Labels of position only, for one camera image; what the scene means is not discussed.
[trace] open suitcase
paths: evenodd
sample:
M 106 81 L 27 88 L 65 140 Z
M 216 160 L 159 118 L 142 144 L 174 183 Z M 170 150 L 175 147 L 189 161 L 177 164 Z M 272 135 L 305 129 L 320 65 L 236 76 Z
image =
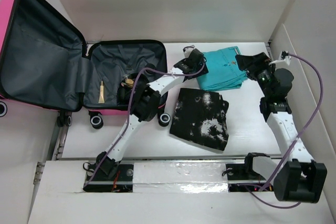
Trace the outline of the open suitcase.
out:
M 70 126 L 69 112 L 84 106 L 91 125 L 101 128 L 101 114 L 126 113 L 127 92 L 121 85 L 126 76 L 131 79 L 146 66 L 167 72 L 161 42 L 102 41 L 87 51 L 80 31 L 45 0 L 1 0 L 0 45 L 0 98 L 57 110 L 59 126 Z M 146 72 L 142 79 L 159 77 Z M 104 103 L 99 103 L 101 82 Z M 0 101 L 0 116 L 6 112 Z

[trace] folded clothing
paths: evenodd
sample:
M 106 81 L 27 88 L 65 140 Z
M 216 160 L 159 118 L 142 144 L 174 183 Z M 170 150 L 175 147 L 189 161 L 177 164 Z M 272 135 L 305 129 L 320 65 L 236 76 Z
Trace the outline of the folded clothing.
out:
M 240 55 L 238 47 L 204 52 L 209 73 L 197 78 L 203 90 L 219 91 L 238 89 L 247 79 L 246 72 L 240 71 L 235 56 Z
M 216 92 L 180 89 L 170 134 L 223 151 L 227 144 L 228 102 Z

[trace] white wall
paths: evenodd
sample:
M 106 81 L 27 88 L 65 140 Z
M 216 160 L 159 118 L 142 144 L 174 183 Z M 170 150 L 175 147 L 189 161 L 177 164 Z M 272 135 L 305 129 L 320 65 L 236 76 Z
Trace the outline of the white wall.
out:
M 268 41 L 288 0 L 61 0 L 86 40 Z
M 327 163 L 328 176 L 325 185 L 326 197 L 334 218 L 336 217 L 336 0 L 295 0 L 283 26 L 277 31 L 271 44 L 273 53 L 281 50 L 295 50 L 297 54 L 311 61 L 320 71 L 324 83 L 324 98 L 321 118 L 328 135 L 314 123 L 307 130 L 305 140 L 311 152 Z M 316 74 L 303 64 L 315 100 L 319 97 L 319 84 Z M 308 119 L 312 107 L 309 95 L 302 93 L 304 83 L 297 83 L 291 102 L 295 103 L 296 117 L 301 121 Z
M 69 18 L 59 0 L 47 0 Z M 48 150 L 56 112 L 8 102 L 0 118 L 1 223 L 27 223 L 36 163 Z

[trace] folded black shirt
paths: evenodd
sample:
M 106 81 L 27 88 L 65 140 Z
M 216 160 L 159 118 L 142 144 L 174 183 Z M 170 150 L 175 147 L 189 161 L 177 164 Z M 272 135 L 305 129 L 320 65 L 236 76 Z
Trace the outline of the folded black shirt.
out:
M 170 134 L 223 151 L 227 144 L 228 102 L 216 92 L 180 89 Z

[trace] folded teal fabric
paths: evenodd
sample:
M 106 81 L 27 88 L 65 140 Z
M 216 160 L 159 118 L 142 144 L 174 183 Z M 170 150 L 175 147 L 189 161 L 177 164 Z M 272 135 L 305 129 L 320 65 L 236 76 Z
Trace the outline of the folded teal fabric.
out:
M 209 73 L 197 78 L 203 90 L 220 91 L 238 89 L 247 79 L 246 72 L 240 71 L 235 56 L 240 55 L 238 47 L 204 52 Z

